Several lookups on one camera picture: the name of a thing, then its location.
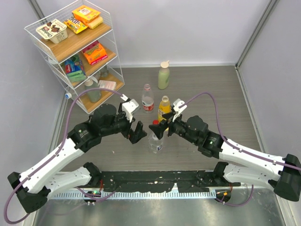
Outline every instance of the bottle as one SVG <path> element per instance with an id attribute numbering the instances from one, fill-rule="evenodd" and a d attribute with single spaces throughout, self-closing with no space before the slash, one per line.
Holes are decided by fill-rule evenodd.
<path id="1" fill-rule="evenodd" d="M 163 120 L 162 115 L 169 112 L 171 112 L 171 106 L 168 96 L 163 96 L 158 109 L 158 121 L 161 122 Z"/>
<path id="2" fill-rule="evenodd" d="M 158 88 L 165 89 L 169 84 L 169 60 L 161 63 L 158 75 Z"/>
<path id="3" fill-rule="evenodd" d="M 143 109 L 146 113 L 151 113 L 154 109 L 154 94 L 151 90 L 151 86 L 149 84 L 144 85 L 144 89 L 142 92 L 142 105 Z"/>
<path id="4" fill-rule="evenodd" d="M 91 88 L 98 88 L 97 82 L 93 81 L 92 79 L 87 79 L 87 81 L 85 81 L 85 90 Z M 92 103 L 95 103 L 100 100 L 100 90 L 89 91 L 87 94 Z"/>
<path id="5" fill-rule="evenodd" d="M 153 124 L 157 125 L 159 123 L 158 120 L 154 120 Z M 154 152 L 155 154 L 160 153 L 163 147 L 163 138 L 159 140 L 156 135 L 152 132 L 149 136 L 149 148 L 150 151 Z"/>

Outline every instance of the wall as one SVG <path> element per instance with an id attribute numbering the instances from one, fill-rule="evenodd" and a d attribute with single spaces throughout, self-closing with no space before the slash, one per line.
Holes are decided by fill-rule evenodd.
<path id="1" fill-rule="evenodd" d="M 54 122 L 62 102 L 63 88 L 24 27 L 37 20 L 27 1 L 4 1 L 0 21 L 0 213 L 12 192 L 7 176 L 36 164 L 48 152 Z M 24 216 L 16 197 L 9 206 L 11 220 Z M 0 225 L 6 225 L 3 217 Z"/>
<path id="2" fill-rule="evenodd" d="M 264 146 L 301 160 L 301 2 L 281 0 L 241 66 Z M 301 202 L 290 203 L 301 225 Z"/>
<path id="3" fill-rule="evenodd" d="M 49 15 L 73 0 L 37 2 Z M 111 13 L 123 65 L 158 65 L 236 63 L 269 0 L 90 2 Z"/>

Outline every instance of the wooden shelf board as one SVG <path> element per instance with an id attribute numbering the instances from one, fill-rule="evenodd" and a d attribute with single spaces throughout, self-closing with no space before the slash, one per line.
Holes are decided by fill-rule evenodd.
<path id="1" fill-rule="evenodd" d="M 117 83 L 115 90 L 120 89 L 124 85 L 122 81 L 117 79 L 112 74 L 109 74 L 108 77 L 106 77 L 106 78 L 102 78 L 102 80 L 115 81 Z M 101 98 L 96 103 L 91 103 L 87 94 L 83 95 L 80 99 L 83 102 L 84 106 L 86 107 L 88 113 L 90 113 L 95 108 L 97 108 L 102 102 L 104 102 L 106 99 L 108 99 L 111 95 L 113 95 L 113 93 L 107 92 L 107 91 L 101 91 Z"/>
<path id="2" fill-rule="evenodd" d="M 54 44 L 45 39 L 41 41 L 51 49 L 58 62 L 61 62 L 110 30 L 111 27 L 104 23 L 94 29 L 87 28 L 78 34 L 67 28 L 68 37 L 60 43 Z"/>
<path id="3" fill-rule="evenodd" d="M 116 56 L 116 53 L 112 52 L 111 50 L 109 50 L 105 46 L 104 46 L 104 49 L 105 49 L 105 51 L 108 55 L 108 58 L 98 62 L 95 65 L 90 65 L 89 62 L 87 61 L 87 59 L 85 58 L 85 56 L 82 54 L 82 52 L 79 53 L 79 57 L 80 57 L 83 65 L 84 65 L 84 69 L 85 69 L 87 77 L 92 75 L 95 71 L 97 71 L 99 68 L 101 68 L 103 65 L 105 65 L 107 62 L 109 62 L 110 60 L 112 60 Z M 82 81 L 72 82 L 72 86 L 76 87 L 80 83 L 82 83 Z"/>

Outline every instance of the orange juice bottle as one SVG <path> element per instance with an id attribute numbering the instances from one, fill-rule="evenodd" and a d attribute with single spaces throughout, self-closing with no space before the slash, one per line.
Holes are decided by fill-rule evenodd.
<path id="1" fill-rule="evenodd" d="M 171 112 L 171 106 L 170 106 L 168 96 L 163 96 L 162 101 L 160 102 L 160 105 L 159 105 L 158 121 L 161 122 L 163 120 L 162 115 L 169 113 L 169 112 Z"/>

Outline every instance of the gray bottle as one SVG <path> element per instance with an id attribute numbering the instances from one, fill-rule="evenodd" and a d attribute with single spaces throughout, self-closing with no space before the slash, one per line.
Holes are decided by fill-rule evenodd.
<path id="1" fill-rule="evenodd" d="M 98 85 L 92 79 L 88 79 L 87 81 L 85 81 L 85 90 L 91 89 L 91 88 L 98 88 Z M 100 100 L 100 97 L 101 97 L 100 90 L 89 91 L 87 94 L 92 103 L 95 103 Z"/>

